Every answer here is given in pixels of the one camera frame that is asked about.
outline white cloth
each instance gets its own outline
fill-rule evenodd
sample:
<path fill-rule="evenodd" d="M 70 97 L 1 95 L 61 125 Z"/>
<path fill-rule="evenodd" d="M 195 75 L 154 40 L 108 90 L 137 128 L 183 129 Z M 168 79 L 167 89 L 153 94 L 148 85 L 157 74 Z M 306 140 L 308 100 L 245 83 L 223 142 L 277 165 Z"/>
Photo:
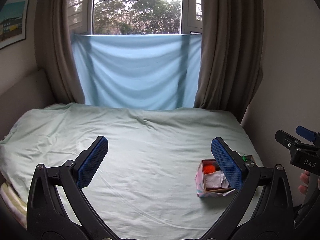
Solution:
<path fill-rule="evenodd" d="M 204 174 L 204 185 L 206 188 L 227 188 L 229 182 L 222 171 Z"/>
<path fill-rule="evenodd" d="M 215 137 L 261 165 L 229 112 L 69 104 L 25 113 L 0 142 L 0 170 L 27 202 L 37 164 L 54 167 L 74 160 L 99 135 L 108 139 L 109 150 L 83 192 L 120 238 L 196 239 L 212 226 L 233 198 L 203 200 L 196 194 L 195 174 L 201 160 L 212 159 Z M 77 221 L 61 187 L 58 191 L 68 216 Z M 250 219 L 258 199 L 256 194 L 242 222 Z"/>

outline framed picture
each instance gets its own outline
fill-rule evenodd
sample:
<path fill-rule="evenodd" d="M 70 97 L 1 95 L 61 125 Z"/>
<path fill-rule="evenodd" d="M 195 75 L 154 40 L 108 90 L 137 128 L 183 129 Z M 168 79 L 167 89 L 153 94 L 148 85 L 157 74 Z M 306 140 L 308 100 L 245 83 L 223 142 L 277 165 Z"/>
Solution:
<path fill-rule="evenodd" d="M 0 49 L 26 39 L 29 0 L 7 0 L 0 11 Z"/>

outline light blue cloth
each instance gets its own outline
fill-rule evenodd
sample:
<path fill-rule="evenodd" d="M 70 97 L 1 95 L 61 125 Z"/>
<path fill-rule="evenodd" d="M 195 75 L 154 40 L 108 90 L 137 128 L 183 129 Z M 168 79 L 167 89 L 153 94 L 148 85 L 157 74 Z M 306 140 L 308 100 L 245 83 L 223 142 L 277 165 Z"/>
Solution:
<path fill-rule="evenodd" d="M 87 105 L 193 107 L 201 35 L 75 34 L 72 49 Z"/>

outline human hand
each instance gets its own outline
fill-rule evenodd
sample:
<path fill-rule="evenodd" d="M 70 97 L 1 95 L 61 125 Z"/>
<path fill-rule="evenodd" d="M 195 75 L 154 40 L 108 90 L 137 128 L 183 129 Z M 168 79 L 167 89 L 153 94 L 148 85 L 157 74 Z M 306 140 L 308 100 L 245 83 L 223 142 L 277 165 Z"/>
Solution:
<path fill-rule="evenodd" d="M 310 178 L 309 171 L 304 171 L 300 175 L 300 180 L 307 185 L 309 184 L 309 178 Z M 318 179 L 318 189 L 320 190 L 320 178 Z M 301 194 L 305 195 L 307 193 L 308 187 L 306 187 L 304 185 L 300 185 L 298 187 L 298 190 L 300 191 Z"/>

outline headboard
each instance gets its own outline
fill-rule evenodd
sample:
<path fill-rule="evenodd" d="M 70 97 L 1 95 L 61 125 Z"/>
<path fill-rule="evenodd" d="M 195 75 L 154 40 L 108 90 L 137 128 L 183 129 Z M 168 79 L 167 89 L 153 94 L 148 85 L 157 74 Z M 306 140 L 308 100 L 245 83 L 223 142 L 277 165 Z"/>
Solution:
<path fill-rule="evenodd" d="M 43 69 L 20 80 L 0 95 L 0 140 L 26 111 L 55 102 Z"/>

